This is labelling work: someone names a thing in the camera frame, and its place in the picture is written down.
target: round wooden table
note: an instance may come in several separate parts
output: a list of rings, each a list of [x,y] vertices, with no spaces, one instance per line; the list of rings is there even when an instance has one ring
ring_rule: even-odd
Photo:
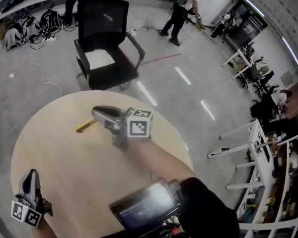
[[[14,194],[30,169],[40,175],[41,193],[53,205],[46,220],[58,238],[97,238],[123,229],[108,205],[150,183],[141,170],[112,145],[110,131],[97,123],[83,133],[75,126],[92,119],[94,106],[153,111],[152,139],[190,168],[192,163],[176,129],[148,105],[107,91],[66,95],[39,110],[15,144],[11,161]]]

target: desk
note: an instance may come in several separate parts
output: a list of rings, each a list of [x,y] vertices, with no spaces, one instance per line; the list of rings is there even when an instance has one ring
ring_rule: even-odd
[[[225,134],[220,135],[220,138],[226,138],[231,137],[237,132],[244,132],[245,135],[249,135],[248,140],[236,147],[231,147],[227,151],[216,151],[208,154],[209,158],[214,157],[220,157],[224,156],[226,154],[231,154],[234,152],[238,152],[241,150],[249,149],[252,153],[252,156],[254,156],[254,161],[249,162],[246,164],[240,164],[237,165],[236,168],[244,168],[244,167],[250,167],[250,166],[256,166],[256,169],[258,170],[260,181],[254,182],[251,181],[250,183],[243,183],[243,184],[229,184],[226,185],[227,189],[236,189],[236,188],[250,188],[250,187],[259,187],[259,186],[266,186],[267,183],[270,181],[270,178],[272,176],[272,168],[273,168],[273,158],[270,152],[270,149],[268,146],[264,146],[266,148],[266,151],[264,151],[264,147],[260,148],[260,152],[257,153],[255,150],[255,145],[266,143],[266,137],[262,130],[262,127],[258,120],[255,120],[253,122],[250,122],[246,125],[241,126],[240,128],[234,129],[230,132],[227,132]]]
[[[225,65],[228,64],[229,61],[231,61],[232,59],[234,59],[235,57],[240,56],[244,62],[246,63],[246,67],[244,69],[242,69],[238,74],[236,74],[234,77],[232,77],[232,79],[236,79],[238,76],[240,76],[244,71],[246,71],[248,68],[252,67],[252,64],[248,61],[248,59],[246,58],[246,56],[243,54],[243,52],[238,49],[237,52],[232,55],[225,63],[223,63],[222,67],[224,67]]]
[[[11,181],[16,194],[22,176],[38,170],[42,195],[53,205],[46,215],[58,238],[99,238],[123,229],[108,205],[150,182],[141,170],[112,145],[110,131],[96,123],[83,133],[75,126],[91,119],[97,105],[153,111],[152,139],[192,168],[176,129],[159,113],[129,96],[84,91],[61,97],[39,110],[15,144]]]

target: white cable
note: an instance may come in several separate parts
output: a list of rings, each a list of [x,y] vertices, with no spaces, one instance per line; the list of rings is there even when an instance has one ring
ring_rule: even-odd
[[[36,62],[32,62],[32,55],[38,51],[38,47],[37,47],[37,46],[35,46],[35,47],[36,47],[36,50],[31,54],[30,64],[36,64],[37,66],[40,66],[41,70],[43,71],[43,78],[42,78],[41,85],[53,84],[53,85],[57,86],[57,87],[61,90],[61,92],[60,92],[60,97],[61,97],[61,96],[62,96],[62,89],[61,89],[61,87],[60,87],[59,85],[57,85],[56,83],[53,83],[53,82],[51,82],[51,81],[50,81],[50,82],[43,83],[43,81],[44,81],[44,76],[45,76],[44,69],[43,69],[42,66],[39,65],[38,63],[36,63]]]

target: red line on floor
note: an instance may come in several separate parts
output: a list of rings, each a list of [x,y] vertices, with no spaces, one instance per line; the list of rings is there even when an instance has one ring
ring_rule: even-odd
[[[157,58],[157,59],[154,59],[154,60],[151,60],[151,61],[145,61],[145,62],[142,62],[140,65],[144,65],[144,64],[147,64],[147,63],[150,63],[150,62],[159,61],[159,60],[163,60],[163,59],[167,59],[167,58],[176,57],[176,56],[179,56],[179,55],[181,55],[181,54],[175,54],[175,55],[170,55],[170,56],[166,56],[166,57],[162,57],[162,58]]]

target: black office chair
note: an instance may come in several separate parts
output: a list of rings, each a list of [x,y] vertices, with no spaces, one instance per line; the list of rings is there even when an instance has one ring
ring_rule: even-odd
[[[89,0],[84,13],[80,15],[78,40],[74,43],[78,53],[77,62],[82,72],[76,79],[83,74],[91,90],[106,90],[117,85],[125,90],[131,80],[139,76],[137,69],[144,59],[145,52],[126,32],[128,7],[129,3],[123,0]],[[136,66],[118,47],[126,36],[139,52]],[[96,56],[88,52],[98,52],[97,50],[105,50],[114,63],[99,68],[93,67],[97,66],[101,59],[92,61],[91,57]]]

